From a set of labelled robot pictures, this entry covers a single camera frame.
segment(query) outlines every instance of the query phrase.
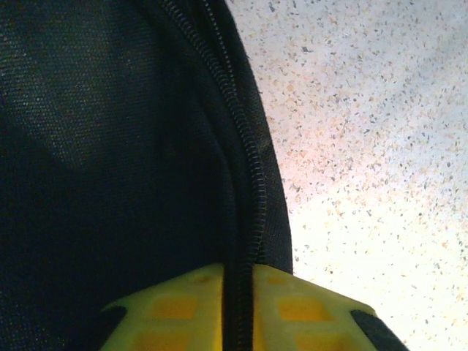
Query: black rubber trim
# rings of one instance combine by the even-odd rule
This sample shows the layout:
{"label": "black rubber trim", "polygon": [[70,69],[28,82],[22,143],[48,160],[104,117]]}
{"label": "black rubber trim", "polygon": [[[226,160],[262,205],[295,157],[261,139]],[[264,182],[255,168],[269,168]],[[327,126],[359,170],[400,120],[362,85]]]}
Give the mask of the black rubber trim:
{"label": "black rubber trim", "polygon": [[127,314],[125,307],[117,306],[98,314],[64,351],[99,351]]}
{"label": "black rubber trim", "polygon": [[379,317],[358,310],[350,313],[377,351],[409,351]]}

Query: terrazzo floor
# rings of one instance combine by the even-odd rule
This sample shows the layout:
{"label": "terrazzo floor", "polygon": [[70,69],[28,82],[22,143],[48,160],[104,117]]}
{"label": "terrazzo floor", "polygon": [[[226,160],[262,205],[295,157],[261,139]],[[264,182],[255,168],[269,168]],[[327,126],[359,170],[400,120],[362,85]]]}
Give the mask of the terrazzo floor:
{"label": "terrazzo floor", "polygon": [[262,94],[295,274],[410,350],[468,350],[468,3],[227,0]]}

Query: black mesh fabric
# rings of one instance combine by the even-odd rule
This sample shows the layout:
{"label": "black mesh fabric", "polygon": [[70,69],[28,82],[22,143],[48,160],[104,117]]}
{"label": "black mesh fabric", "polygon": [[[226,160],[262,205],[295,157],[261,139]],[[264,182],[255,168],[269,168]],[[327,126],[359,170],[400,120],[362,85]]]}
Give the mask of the black mesh fabric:
{"label": "black mesh fabric", "polygon": [[[291,272],[259,94],[230,13],[212,2],[266,174],[267,263]],[[242,245],[245,150],[207,67],[160,12],[0,2],[0,350],[60,350],[107,303]]]}

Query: zipper teeth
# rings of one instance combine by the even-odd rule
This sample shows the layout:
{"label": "zipper teeth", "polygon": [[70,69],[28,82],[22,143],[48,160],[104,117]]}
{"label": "zipper teeth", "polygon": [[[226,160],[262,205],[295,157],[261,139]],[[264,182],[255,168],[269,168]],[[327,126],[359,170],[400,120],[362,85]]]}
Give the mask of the zipper teeth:
{"label": "zipper teeth", "polygon": [[249,164],[250,178],[253,190],[254,213],[252,222],[252,234],[247,242],[247,251],[241,252],[239,259],[240,282],[238,283],[236,306],[238,319],[236,320],[237,340],[236,350],[252,350],[253,344],[253,265],[259,258],[260,245],[266,223],[266,183],[263,168],[255,145],[252,131],[246,121],[240,102],[237,100],[235,80],[232,64],[222,39],[221,31],[216,23],[214,14],[207,0],[202,0],[205,11],[208,13],[211,24],[216,32],[217,41],[220,44],[227,65],[226,72],[222,70],[214,55],[207,45],[198,37],[197,33],[190,26],[184,14],[171,0],[161,0],[162,9],[177,23],[185,37],[192,43],[202,60],[207,65],[216,83],[218,84],[222,96],[227,103],[227,108],[233,117],[233,122],[238,130],[241,142],[244,146],[247,161]]}
{"label": "zipper teeth", "polygon": [[203,6],[205,7],[206,14],[210,18],[210,22],[211,22],[211,25],[213,26],[214,32],[216,34],[216,38],[218,40],[219,47],[222,50],[222,55],[224,57],[224,62],[226,63],[227,73],[229,75],[229,79],[231,80],[234,91],[237,92],[237,89],[235,87],[233,66],[231,64],[231,60],[230,60],[229,55],[227,53],[226,45],[224,45],[224,40],[222,39],[222,35],[221,35],[221,31],[219,30],[218,23],[216,22],[216,19],[214,18],[214,14],[213,14],[213,11],[211,10],[211,7],[210,7],[210,4],[209,4],[208,0],[202,0],[202,2],[203,2]]}

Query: black zipper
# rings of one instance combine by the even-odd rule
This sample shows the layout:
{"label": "black zipper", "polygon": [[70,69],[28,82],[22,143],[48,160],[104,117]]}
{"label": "black zipper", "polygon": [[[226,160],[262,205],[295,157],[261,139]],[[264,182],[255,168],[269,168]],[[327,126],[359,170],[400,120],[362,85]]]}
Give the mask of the black zipper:
{"label": "black zipper", "polygon": [[253,267],[255,263],[263,263],[260,253],[263,250],[263,233],[266,222],[266,183],[263,167],[258,154],[257,146],[253,138],[253,132],[246,117],[241,103],[239,102],[235,88],[235,73],[227,48],[224,44],[222,33],[219,30],[216,17],[208,0],[201,0],[203,10],[211,26],[211,33],[220,53],[217,58],[214,52],[204,45],[200,35],[193,29],[185,14],[174,0],[160,0],[159,5],[169,15],[172,21],[183,32],[190,41],[193,48],[209,69],[216,81],[230,115],[233,119],[238,135],[246,153],[249,169],[249,177],[252,193],[252,218],[251,232],[246,245],[241,247],[238,256],[237,290],[235,291],[234,306],[227,306],[235,316],[235,328],[232,340],[229,344],[224,343],[226,351],[251,351],[253,348]]}

